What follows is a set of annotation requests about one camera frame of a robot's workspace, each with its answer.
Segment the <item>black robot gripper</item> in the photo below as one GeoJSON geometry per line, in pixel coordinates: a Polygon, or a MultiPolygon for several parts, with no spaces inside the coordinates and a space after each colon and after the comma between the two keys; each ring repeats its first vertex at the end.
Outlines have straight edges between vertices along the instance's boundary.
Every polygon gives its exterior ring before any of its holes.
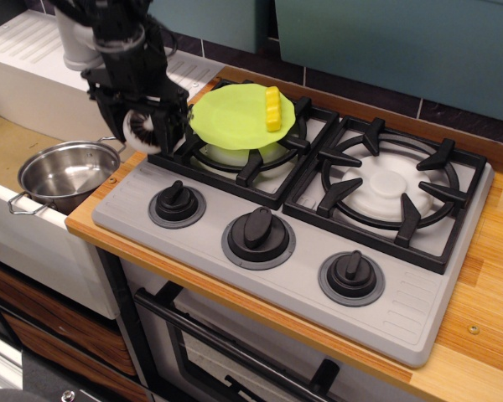
{"type": "Polygon", "coordinates": [[[124,52],[104,53],[104,65],[81,73],[99,112],[121,143],[125,143],[125,106],[160,107],[152,114],[158,152],[173,151],[188,126],[188,92],[167,75],[168,59],[162,45],[140,44],[124,52]]]}

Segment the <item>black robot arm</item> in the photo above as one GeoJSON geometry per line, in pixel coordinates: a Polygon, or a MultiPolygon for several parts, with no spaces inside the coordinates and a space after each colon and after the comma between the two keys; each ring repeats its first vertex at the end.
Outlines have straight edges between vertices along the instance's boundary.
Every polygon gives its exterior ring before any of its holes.
{"type": "Polygon", "coordinates": [[[112,134],[149,154],[173,151],[188,125],[187,90],[167,75],[166,28],[148,1],[56,1],[54,7],[90,28],[104,65],[81,76],[112,134]]]}

